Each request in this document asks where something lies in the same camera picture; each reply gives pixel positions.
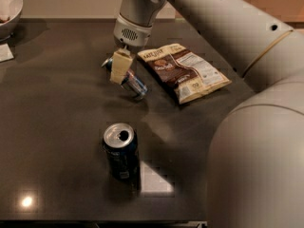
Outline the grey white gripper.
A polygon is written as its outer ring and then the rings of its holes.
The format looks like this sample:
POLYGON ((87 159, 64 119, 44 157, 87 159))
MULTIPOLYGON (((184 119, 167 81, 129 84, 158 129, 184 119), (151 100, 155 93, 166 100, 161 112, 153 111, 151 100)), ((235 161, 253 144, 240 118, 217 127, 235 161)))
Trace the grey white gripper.
POLYGON ((119 49, 112 57, 112 83, 122 83, 134 61, 129 50, 141 50, 147 44, 157 14, 165 4, 166 0, 122 0, 114 28, 114 39, 119 49))

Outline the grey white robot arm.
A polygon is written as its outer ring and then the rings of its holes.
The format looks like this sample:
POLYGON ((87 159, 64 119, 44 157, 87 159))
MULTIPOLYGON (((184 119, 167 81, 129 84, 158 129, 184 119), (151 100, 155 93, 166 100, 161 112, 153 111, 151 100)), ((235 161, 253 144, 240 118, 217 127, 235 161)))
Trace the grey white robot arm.
POLYGON ((123 0, 117 44, 142 48, 166 3, 247 94, 208 149, 208 228, 304 228, 304 35, 244 0, 123 0))

